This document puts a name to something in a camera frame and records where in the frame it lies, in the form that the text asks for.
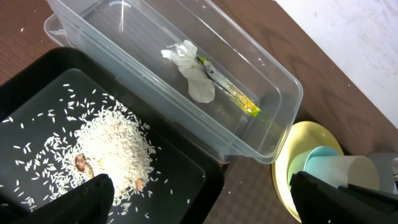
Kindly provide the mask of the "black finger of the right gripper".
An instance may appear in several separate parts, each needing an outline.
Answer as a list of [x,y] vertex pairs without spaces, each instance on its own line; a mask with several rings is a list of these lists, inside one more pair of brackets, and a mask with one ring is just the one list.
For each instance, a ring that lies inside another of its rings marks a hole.
[[396,194],[367,189],[353,184],[348,184],[347,187],[339,186],[338,190],[364,202],[380,212],[394,213],[397,211]]

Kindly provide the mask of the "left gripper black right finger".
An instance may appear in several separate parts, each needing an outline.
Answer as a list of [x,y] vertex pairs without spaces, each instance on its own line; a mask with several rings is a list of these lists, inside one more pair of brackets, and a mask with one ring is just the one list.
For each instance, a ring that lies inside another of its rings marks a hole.
[[307,172],[294,174],[290,186],[302,223],[397,224],[397,211],[380,212]]

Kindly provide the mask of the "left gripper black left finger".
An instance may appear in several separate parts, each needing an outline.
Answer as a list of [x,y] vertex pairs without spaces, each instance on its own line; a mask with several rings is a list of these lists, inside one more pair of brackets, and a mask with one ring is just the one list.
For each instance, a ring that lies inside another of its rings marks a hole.
[[32,213],[1,197],[1,224],[105,224],[113,200],[113,182],[100,174]]

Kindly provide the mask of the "white paper cup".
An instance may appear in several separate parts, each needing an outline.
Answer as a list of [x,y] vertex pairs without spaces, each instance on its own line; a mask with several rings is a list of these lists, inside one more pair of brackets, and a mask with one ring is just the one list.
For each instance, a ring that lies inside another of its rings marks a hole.
[[379,190],[377,168],[365,156],[312,157],[307,161],[304,171],[335,188],[352,184]]

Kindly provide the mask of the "light blue bowl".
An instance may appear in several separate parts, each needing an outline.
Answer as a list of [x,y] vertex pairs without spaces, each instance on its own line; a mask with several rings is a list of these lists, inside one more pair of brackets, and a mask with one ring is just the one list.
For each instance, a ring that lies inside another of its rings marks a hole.
[[330,146],[318,146],[307,150],[294,157],[287,172],[287,183],[290,185],[292,176],[300,171],[305,171],[308,161],[313,157],[340,156],[341,154]]

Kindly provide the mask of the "yellow plate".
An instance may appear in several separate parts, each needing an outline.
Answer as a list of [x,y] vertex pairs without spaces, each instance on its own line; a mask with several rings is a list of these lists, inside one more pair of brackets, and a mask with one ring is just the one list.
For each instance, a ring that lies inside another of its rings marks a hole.
[[338,141],[329,130],[311,121],[294,124],[285,144],[271,165],[272,181],[277,195],[287,211],[300,221],[293,198],[290,193],[290,178],[297,171],[303,171],[312,151],[320,146],[328,146],[339,155],[343,154]]

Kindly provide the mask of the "yellow green snack wrapper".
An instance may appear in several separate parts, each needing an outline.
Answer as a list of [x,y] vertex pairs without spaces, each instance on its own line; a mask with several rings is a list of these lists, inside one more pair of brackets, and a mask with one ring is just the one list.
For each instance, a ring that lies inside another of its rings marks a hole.
[[208,61],[205,57],[197,57],[197,60],[202,65],[203,71],[207,77],[213,81],[216,87],[218,87],[220,90],[223,90],[225,95],[241,110],[252,117],[256,117],[261,112],[261,109],[237,86],[235,86],[220,71],[218,71],[210,61]]

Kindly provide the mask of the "white tissue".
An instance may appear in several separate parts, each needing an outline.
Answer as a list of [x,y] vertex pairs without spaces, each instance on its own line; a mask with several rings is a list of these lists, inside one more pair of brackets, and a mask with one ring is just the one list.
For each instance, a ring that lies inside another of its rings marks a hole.
[[196,61],[198,48],[189,40],[182,44],[167,46],[161,50],[163,58],[176,64],[179,72],[187,79],[188,94],[199,103],[211,103],[215,99],[214,83],[202,70]]

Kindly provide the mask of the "grey plastic dishwasher rack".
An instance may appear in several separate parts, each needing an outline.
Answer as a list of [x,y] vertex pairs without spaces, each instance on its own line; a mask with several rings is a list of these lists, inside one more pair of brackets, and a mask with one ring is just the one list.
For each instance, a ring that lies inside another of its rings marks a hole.
[[368,157],[376,166],[379,176],[379,190],[381,192],[396,194],[397,186],[394,180],[393,160],[397,158],[396,153],[372,153]]

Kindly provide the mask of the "dark brown serving tray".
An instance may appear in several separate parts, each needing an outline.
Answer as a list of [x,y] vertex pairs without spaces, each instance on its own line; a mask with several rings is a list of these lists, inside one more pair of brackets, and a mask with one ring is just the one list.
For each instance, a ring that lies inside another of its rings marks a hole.
[[275,191],[272,165],[237,157],[224,173],[224,187],[207,224],[297,223]]

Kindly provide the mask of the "spilled rice pile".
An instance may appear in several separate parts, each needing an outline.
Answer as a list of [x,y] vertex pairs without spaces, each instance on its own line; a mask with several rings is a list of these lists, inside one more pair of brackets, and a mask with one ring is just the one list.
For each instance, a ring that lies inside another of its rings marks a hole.
[[34,212],[106,174],[107,223],[179,223],[190,196],[174,183],[176,155],[106,91],[56,84],[1,121],[1,197]]

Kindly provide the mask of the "black tray bin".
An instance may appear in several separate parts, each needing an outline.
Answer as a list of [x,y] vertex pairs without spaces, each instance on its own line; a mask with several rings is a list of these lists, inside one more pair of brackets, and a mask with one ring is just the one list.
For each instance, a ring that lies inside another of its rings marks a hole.
[[2,223],[202,223],[216,162],[84,53],[1,85]]

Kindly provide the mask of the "clear plastic bin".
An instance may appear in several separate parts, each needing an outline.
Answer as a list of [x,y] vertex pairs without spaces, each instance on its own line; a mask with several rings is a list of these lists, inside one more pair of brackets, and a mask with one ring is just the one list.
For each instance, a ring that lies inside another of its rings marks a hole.
[[[211,1],[49,0],[68,43],[95,59],[177,131],[221,163],[273,163],[303,97],[299,81]],[[220,89],[210,103],[161,52],[189,40],[260,112],[252,117]]]

